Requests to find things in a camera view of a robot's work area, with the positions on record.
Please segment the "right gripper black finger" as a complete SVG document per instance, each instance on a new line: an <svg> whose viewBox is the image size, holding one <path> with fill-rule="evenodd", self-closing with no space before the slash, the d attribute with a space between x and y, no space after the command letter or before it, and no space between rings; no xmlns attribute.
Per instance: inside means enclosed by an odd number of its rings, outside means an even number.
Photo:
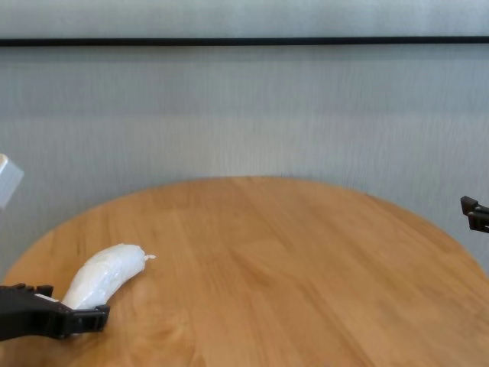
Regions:
<svg viewBox="0 0 489 367"><path fill-rule="evenodd" d="M488 232L489 209L469 196L460 199L461 211L468 218L469 228L478 232Z"/></svg>

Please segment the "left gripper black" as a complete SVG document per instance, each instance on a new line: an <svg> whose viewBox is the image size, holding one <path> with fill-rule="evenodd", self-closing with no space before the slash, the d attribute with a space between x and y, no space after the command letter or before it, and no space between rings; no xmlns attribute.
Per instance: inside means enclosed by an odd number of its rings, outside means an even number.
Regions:
<svg viewBox="0 0 489 367"><path fill-rule="evenodd" d="M1 286L1 339L45 336L64 339L69 335L102 332L110 314L109 305L73 312L51 300L53 287L24 283Z"/></svg>

